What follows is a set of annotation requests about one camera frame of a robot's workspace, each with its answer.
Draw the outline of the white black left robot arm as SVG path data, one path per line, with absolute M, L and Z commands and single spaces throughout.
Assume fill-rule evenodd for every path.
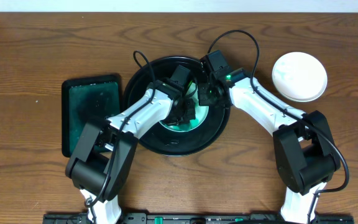
M 125 184 L 139 139 L 155 124 L 181 108 L 191 81 L 154 81 L 125 111 L 88 121 L 65 169 L 85 197 L 90 223 L 117 223 L 122 210 L 117 196 Z

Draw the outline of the green yellow scrub sponge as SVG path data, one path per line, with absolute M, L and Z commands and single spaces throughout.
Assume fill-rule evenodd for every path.
M 171 131 L 176 131 L 176 132 L 187 132 L 187 131 L 191 131 L 193 128 L 191 126 L 190 123 L 188 124 L 179 124 L 179 125 L 166 125 L 165 126 L 167 129 L 171 130 Z

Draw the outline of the pale green plate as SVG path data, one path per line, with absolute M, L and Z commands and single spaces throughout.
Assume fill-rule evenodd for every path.
M 195 102 L 195 119 L 191 120 L 189 123 L 192 126 L 192 130 L 196 129 L 198 126 L 201 125 L 201 123 L 204 122 L 204 120 L 206 119 L 207 115 L 208 115 L 208 110 L 209 107 L 208 106 L 200 106 L 199 105 L 199 100 L 198 100 L 198 90 L 196 89 L 196 84 L 192 83 L 191 86 L 189 87 L 186 96 L 190 95 L 193 91 L 196 91 L 192 96 L 191 99 L 194 100 Z M 163 123 L 162 121 L 159 122 L 164 128 L 166 128 L 166 124 Z

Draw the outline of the white plate smeared green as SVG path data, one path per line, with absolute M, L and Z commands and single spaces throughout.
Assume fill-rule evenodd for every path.
M 323 64 L 304 52 L 282 55 L 273 66 L 272 80 L 282 96 L 296 102 L 317 100 L 328 85 Z

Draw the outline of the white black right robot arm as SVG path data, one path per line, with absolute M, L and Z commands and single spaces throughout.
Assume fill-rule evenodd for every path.
M 201 106 L 235 106 L 272 137 L 278 174 L 286 185 L 280 214 L 286 222 L 312 223 L 319 196 L 342 167 L 326 117 L 305 113 L 268 92 L 244 69 L 211 72 L 198 85 Z

